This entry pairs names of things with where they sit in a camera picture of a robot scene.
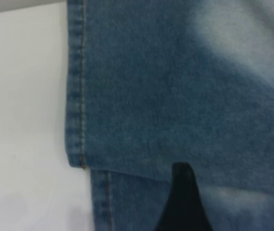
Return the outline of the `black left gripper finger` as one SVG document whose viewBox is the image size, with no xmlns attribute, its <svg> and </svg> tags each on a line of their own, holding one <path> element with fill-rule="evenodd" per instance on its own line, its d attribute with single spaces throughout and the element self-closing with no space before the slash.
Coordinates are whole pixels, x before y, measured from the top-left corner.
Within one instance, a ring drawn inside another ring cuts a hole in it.
<svg viewBox="0 0 274 231">
<path fill-rule="evenodd" d="M 188 163 L 172 165 L 172 184 L 156 231 L 211 231 L 196 177 Z"/>
</svg>

